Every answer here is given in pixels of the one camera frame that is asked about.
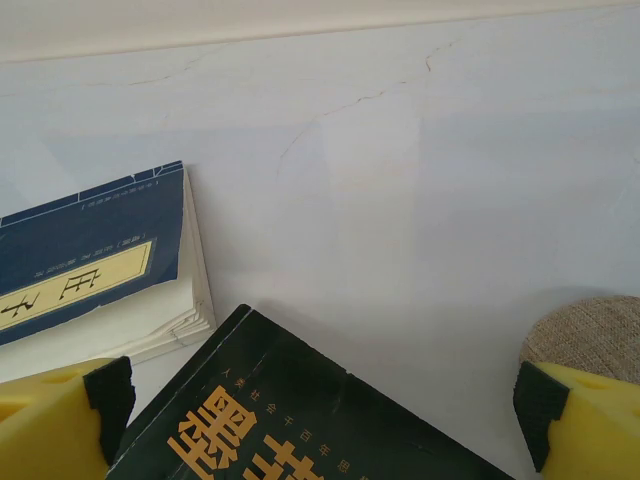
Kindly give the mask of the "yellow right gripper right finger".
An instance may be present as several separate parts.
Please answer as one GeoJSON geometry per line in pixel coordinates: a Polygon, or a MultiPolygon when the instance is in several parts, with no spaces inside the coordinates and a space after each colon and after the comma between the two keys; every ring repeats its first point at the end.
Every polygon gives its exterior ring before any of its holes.
{"type": "Polygon", "coordinates": [[[513,406],[545,479],[637,479],[639,386],[552,363],[520,365],[513,406]]]}

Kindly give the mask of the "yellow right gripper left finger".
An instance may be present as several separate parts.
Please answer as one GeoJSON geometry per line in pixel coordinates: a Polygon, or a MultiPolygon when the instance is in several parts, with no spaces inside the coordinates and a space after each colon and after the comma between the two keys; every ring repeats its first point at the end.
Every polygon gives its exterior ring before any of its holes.
{"type": "Polygon", "coordinates": [[[1,477],[104,479],[134,404],[127,356],[2,383],[1,477]]]}

